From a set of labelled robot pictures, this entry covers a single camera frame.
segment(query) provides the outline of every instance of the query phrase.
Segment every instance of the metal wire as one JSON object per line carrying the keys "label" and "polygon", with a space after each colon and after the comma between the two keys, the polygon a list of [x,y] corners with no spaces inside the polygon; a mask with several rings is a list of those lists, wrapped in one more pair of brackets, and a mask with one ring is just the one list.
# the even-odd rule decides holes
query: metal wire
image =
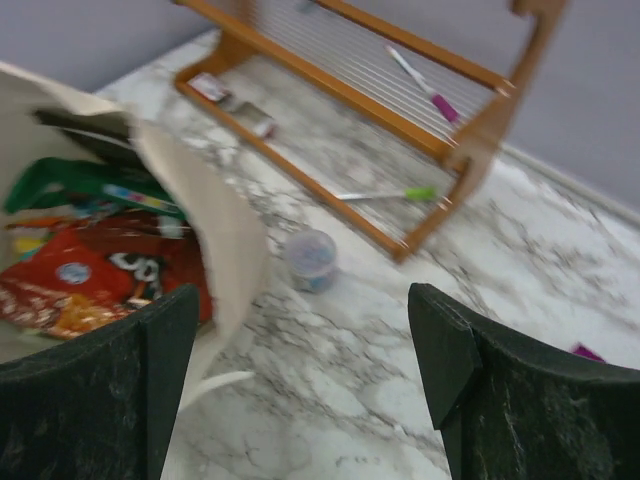
{"label": "metal wire", "polygon": [[[260,0],[254,25],[265,36],[438,138],[447,141],[451,137],[456,126],[442,117],[389,57],[384,50],[390,43],[388,40],[318,6],[303,13],[301,1]],[[216,0],[216,6],[218,2],[228,0]],[[402,54],[458,110],[461,122],[472,118],[492,95],[484,87],[428,59],[406,51]]]}

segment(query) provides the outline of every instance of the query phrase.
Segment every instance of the small plastic container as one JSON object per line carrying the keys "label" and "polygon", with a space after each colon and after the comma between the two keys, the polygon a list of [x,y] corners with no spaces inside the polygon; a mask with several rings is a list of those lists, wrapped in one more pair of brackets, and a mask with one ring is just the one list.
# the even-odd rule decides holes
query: small plastic container
{"label": "small plastic container", "polygon": [[296,290],[320,293],[336,277],[337,248],[333,239],[320,230],[292,235],[284,246],[284,260]]}

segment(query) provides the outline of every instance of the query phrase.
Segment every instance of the pink object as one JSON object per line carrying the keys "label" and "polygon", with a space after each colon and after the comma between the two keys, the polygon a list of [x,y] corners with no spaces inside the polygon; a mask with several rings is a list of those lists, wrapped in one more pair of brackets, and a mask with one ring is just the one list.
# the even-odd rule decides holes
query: pink object
{"label": "pink object", "polygon": [[571,353],[575,355],[580,355],[581,357],[584,357],[584,358],[588,358],[589,360],[594,360],[596,362],[607,363],[604,361],[604,358],[602,358],[600,355],[596,353],[593,353],[591,350],[589,350],[587,347],[585,347],[581,343],[573,347],[573,350],[571,350]]}
{"label": "pink object", "polygon": [[446,118],[449,123],[455,123],[456,120],[458,120],[458,112],[456,112],[456,109],[453,108],[442,95],[435,94],[433,97],[431,97],[431,103],[433,103],[437,107],[437,109],[440,110],[442,116]]}

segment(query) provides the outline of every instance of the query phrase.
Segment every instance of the marble floor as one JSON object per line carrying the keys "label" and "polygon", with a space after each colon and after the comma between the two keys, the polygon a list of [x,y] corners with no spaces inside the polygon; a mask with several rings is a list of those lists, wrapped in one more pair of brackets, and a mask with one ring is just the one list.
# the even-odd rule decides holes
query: marble floor
{"label": "marble floor", "polygon": [[[499,158],[485,185],[401,266],[318,205],[178,95],[172,75],[207,52],[204,35],[99,92],[156,121],[246,196],[268,227],[269,291],[216,371],[254,379],[216,390],[179,416],[163,478],[315,480],[449,478],[431,427],[406,314],[412,282],[561,349],[576,342],[640,368],[640,235]],[[226,81],[283,128],[273,140],[335,191],[450,181],[351,112],[265,62]],[[424,206],[361,212],[397,235]],[[330,233],[341,274],[322,295],[288,285],[287,236]]]}

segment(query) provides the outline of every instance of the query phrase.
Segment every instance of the wooden shoe rack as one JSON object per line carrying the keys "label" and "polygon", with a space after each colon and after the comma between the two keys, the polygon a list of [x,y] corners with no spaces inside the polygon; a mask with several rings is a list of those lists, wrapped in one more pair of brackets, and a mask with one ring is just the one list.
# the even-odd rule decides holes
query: wooden shoe rack
{"label": "wooden shoe rack", "polygon": [[[301,8],[302,1],[178,0],[176,3],[191,8],[217,25],[221,36],[208,56],[176,75],[175,87],[387,250],[395,261],[402,262],[458,209],[488,173],[558,25],[566,0],[512,1],[511,11],[521,17],[531,15],[534,25],[507,76],[494,73],[350,3],[315,0],[309,6],[302,4]],[[452,93],[455,100],[452,103],[461,113],[457,123],[449,125],[428,105],[423,94],[420,100],[421,92],[414,86],[404,87],[404,90],[390,87],[393,78],[405,74],[397,65],[387,71],[377,67],[383,62],[377,61],[376,55],[386,55],[383,48],[386,44],[401,50],[403,55],[404,52],[410,55],[411,63],[430,83],[440,82],[445,90],[452,83],[444,74],[438,73],[440,70],[467,82],[466,95],[464,91]],[[198,74],[206,72],[219,76],[254,55],[269,57],[433,158],[439,167],[454,172],[456,180],[437,208],[402,240],[396,241],[189,84]],[[436,71],[433,78],[428,73],[432,70]],[[472,93],[474,88],[488,92],[488,101],[474,105],[474,101],[477,103]],[[414,100],[407,100],[411,95]]]}

